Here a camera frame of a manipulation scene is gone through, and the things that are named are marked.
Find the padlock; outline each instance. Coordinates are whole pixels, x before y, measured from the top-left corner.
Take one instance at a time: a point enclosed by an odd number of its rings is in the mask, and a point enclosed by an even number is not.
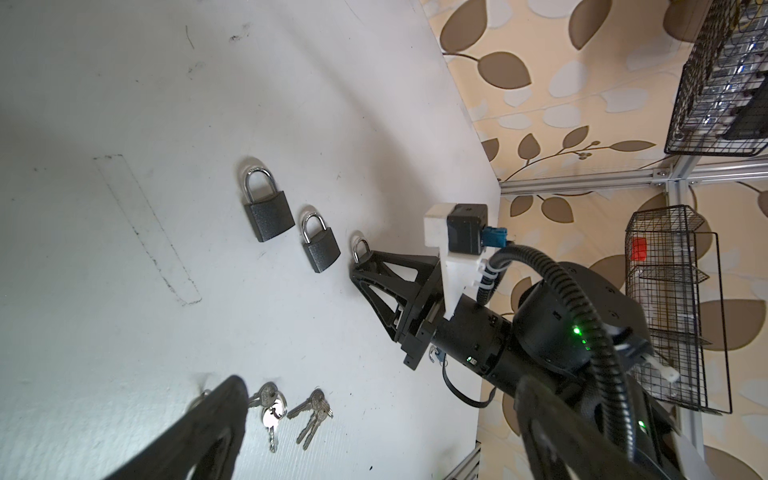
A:
[[[248,186],[250,176],[256,172],[266,175],[274,192],[259,200],[253,199]],[[253,225],[253,232],[260,242],[266,242],[270,238],[277,237],[296,225],[296,222],[293,221],[293,215],[290,213],[285,192],[277,190],[277,185],[275,185],[275,180],[269,170],[264,167],[249,168],[243,179],[243,188],[245,188],[245,195],[249,202],[245,206],[245,211],[248,213],[251,225]]]
[[[320,232],[310,238],[306,232],[306,223],[310,221],[310,218],[316,217],[320,220],[320,226],[323,228]],[[301,220],[301,233],[304,235],[304,251],[306,256],[310,259],[312,268],[320,273],[329,266],[333,265],[333,262],[341,255],[339,245],[336,243],[336,238],[333,236],[333,230],[326,227],[326,222],[317,212],[307,214]]]

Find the padlock body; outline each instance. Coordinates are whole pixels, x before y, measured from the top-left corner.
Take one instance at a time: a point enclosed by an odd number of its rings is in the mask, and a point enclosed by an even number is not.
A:
[[[285,192],[282,191],[246,205],[245,211],[248,213],[248,219],[253,226],[253,232],[260,242],[266,242],[270,238],[277,237],[296,225],[296,222],[293,221],[293,215],[290,213]]]
[[[314,237],[310,238],[309,243],[304,244],[306,256],[310,259],[312,268],[320,273],[339,258],[341,251],[336,238],[333,236],[333,230],[321,230]]]

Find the black corrugated tube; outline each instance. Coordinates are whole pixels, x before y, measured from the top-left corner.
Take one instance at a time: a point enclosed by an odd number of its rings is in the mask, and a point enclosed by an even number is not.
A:
[[[616,349],[605,332],[600,315],[571,275],[545,253],[532,247],[507,245],[488,259],[483,282],[492,288],[478,289],[477,301],[485,305],[513,261],[523,262],[536,271],[568,309],[574,324],[582,331],[590,352],[592,374],[597,380],[603,412],[603,433],[627,457],[634,459],[634,420],[627,390],[627,379]]]

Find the wire basket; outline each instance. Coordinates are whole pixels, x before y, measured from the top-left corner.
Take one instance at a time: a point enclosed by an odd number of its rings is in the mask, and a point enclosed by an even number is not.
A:
[[[627,225],[627,295],[643,307],[657,359],[675,368],[680,379],[670,383],[648,364],[635,365],[632,374],[657,400],[702,412],[731,413],[727,348],[729,406],[714,408],[707,397],[703,348],[710,342],[701,337],[699,284],[710,277],[698,269],[696,253],[697,235],[703,234],[696,230],[703,223],[692,208],[677,205],[635,212]],[[720,282],[721,309],[722,293]],[[724,313],[721,318],[726,342]]]
[[[768,2],[713,0],[683,67],[664,151],[751,157],[768,145]]]

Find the leaf pattern wallpaper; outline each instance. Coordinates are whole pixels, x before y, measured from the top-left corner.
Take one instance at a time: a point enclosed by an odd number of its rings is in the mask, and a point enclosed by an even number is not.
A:
[[[680,70],[711,0],[422,0],[424,12],[500,181],[667,165],[663,146]],[[706,221],[693,237],[707,388],[727,406],[726,345],[713,235],[720,233],[733,414],[704,415],[707,462],[719,478],[768,480],[768,181],[691,187]],[[578,262],[624,291],[624,229],[666,206],[660,188],[502,199],[509,240]],[[511,319],[541,278],[513,263],[490,307]],[[482,395],[491,386],[484,382]],[[478,418],[480,479],[531,478],[514,399]]]

